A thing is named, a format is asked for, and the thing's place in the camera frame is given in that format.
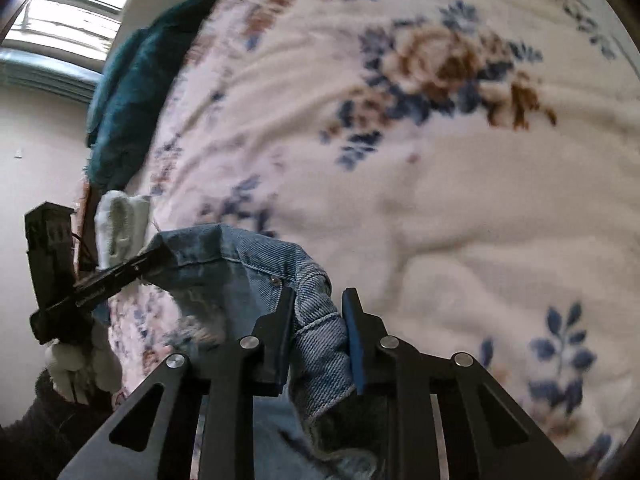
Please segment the white gloved left hand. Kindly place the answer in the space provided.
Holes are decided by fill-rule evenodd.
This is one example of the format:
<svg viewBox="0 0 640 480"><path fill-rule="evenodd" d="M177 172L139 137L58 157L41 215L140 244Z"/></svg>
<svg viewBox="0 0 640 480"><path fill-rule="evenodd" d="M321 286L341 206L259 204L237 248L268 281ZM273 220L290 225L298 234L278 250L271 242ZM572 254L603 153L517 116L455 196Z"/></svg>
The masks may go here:
<svg viewBox="0 0 640 480"><path fill-rule="evenodd" d="M111 398L122 388L122 367L100 321L92 322L85 346L58 339L48 342L44 360L54 390L67 401L89 405L99 394Z"/></svg>

